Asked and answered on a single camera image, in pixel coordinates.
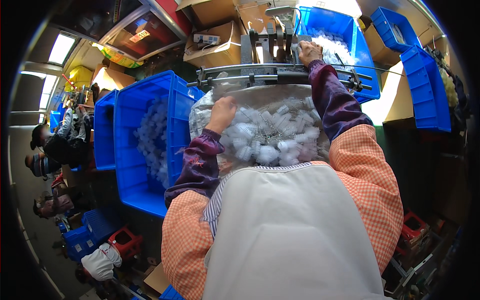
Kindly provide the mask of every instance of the power strip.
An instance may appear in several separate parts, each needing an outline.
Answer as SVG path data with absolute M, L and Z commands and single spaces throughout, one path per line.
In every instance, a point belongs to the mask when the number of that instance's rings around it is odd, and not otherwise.
M 209 45 L 219 45 L 220 44 L 220 37 L 219 36 L 211 36 L 211 35 L 203 35 L 203 34 L 193 34 L 193 41 L 195 43 L 202 43 L 202 44 L 209 44 Z

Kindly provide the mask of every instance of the white apron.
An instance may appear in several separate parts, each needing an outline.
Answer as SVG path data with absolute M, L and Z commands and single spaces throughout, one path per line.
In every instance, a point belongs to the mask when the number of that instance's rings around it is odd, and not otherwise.
M 358 209 L 329 166 L 241 169 L 221 198 L 203 300 L 384 298 Z

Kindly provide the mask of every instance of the elastic cuff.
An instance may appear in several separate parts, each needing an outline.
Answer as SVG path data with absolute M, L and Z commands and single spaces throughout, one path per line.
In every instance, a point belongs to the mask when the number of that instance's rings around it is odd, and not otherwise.
M 324 61 L 323 60 L 312 60 L 309 64 L 308 64 L 308 70 L 310 71 L 312 69 L 312 67 L 316 64 L 321 64 L 323 65 L 324 64 Z
M 222 137 L 221 134 L 218 134 L 215 131 L 206 129 L 206 128 L 204 128 L 204 130 L 202 131 L 202 134 L 208 135 L 209 137 L 216 140 L 217 142 L 220 141 L 220 138 Z

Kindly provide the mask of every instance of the hand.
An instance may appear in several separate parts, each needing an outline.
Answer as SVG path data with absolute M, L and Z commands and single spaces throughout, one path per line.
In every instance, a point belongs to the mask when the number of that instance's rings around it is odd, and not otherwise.
M 299 43 L 299 59 L 305 67 L 313 60 L 323 60 L 322 54 L 324 48 L 315 42 L 300 41 Z
M 222 134 L 223 130 L 232 123 L 236 111 L 237 101 L 235 101 L 235 98 L 232 96 L 220 98 L 213 105 L 210 122 L 205 128 Z

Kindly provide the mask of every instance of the orange gingham shirt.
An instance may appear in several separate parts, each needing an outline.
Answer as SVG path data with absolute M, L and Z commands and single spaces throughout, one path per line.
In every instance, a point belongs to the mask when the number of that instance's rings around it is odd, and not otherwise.
M 332 141 L 330 166 L 346 186 L 367 229 L 380 273 L 392 257 L 403 224 L 403 207 L 392 169 L 376 142 L 375 128 L 357 125 Z M 328 165 L 313 161 L 315 165 Z M 175 198 L 162 227 L 162 262 L 175 290 L 200 300 L 207 271 L 204 258 L 213 244 L 209 225 L 199 221 L 209 199 L 194 191 Z

